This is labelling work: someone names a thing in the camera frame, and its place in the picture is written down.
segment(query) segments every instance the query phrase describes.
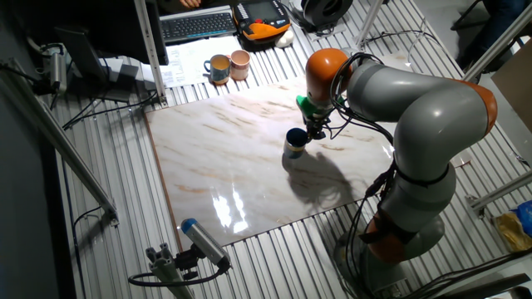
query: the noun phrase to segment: robotic arm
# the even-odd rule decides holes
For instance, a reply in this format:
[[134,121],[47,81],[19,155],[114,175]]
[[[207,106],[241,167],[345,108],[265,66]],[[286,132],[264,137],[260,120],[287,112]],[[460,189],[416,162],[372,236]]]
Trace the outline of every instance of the robotic arm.
[[[352,239],[362,244],[366,259],[381,265],[372,266],[373,272],[386,269],[377,275],[382,279],[386,271],[422,255],[443,236],[439,214],[456,188],[450,160],[490,132],[497,104],[490,91],[469,82],[400,71],[368,58],[364,54],[342,69],[348,59],[342,51],[314,53],[307,63],[308,93],[298,98],[298,105],[309,142],[325,136],[322,128],[334,110],[329,91],[337,86],[340,92],[347,91],[345,102],[354,115],[370,122],[397,123],[395,175],[364,234]],[[337,72],[343,72],[345,79],[333,82]],[[364,264],[344,264],[353,262]],[[381,283],[369,284],[373,290],[382,287]]]

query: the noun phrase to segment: orange device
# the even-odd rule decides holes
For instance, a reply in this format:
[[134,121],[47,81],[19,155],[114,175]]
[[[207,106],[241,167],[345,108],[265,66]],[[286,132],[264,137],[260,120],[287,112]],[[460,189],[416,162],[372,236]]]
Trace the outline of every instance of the orange device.
[[239,33],[254,42],[273,40],[290,27],[283,4],[276,0],[240,2],[233,6],[233,18]]

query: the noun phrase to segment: coffee mug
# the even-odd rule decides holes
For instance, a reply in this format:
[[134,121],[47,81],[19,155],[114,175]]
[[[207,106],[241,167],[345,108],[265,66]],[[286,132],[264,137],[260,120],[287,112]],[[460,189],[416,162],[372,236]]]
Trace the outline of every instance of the coffee mug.
[[237,50],[231,54],[231,78],[244,80],[248,76],[251,56],[245,50]]
[[293,128],[286,133],[284,140],[284,155],[289,159],[297,159],[303,155],[308,142],[307,132],[303,129]]
[[216,85],[223,85],[229,80],[231,62],[225,55],[214,55],[209,61],[203,63],[203,67],[210,73],[210,80]]

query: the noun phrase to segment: pink mug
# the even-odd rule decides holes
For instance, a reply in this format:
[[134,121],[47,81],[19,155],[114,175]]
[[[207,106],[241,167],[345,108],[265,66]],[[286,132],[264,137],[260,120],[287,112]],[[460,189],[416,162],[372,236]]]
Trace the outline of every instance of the pink mug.
[[251,56],[245,50],[237,50],[231,54],[231,78],[244,80],[248,77]]

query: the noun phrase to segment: blue object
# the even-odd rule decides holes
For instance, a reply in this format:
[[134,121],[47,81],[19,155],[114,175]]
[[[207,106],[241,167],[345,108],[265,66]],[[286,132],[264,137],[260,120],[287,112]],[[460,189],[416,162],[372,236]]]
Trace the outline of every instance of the blue object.
[[188,218],[188,219],[185,219],[183,220],[183,222],[181,223],[181,230],[183,231],[183,233],[186,233],[189,231],[190,228],[192,228],[192,226],[194,224],[196,224],[197,221],[196,219],[194,218]]
[[517,209],[512,210],[517,215],[525,233],[532,237],[532,201],[520,204]]
[[227,32],[227,30],[220,30],[220,31],[217,31],[217,32],[205,32],[205,33],[191,34],[191,35],[188,35],[187,37],[202,37],[202,36],[205,36],[205,35],[211,36],[211,35],[220,34],[220,33],[224,33],[224,32]]
[[284,155],[289,159],[297,159],[303,155],[308,135],[305,130],[299,128],[290,129],[284,140]]

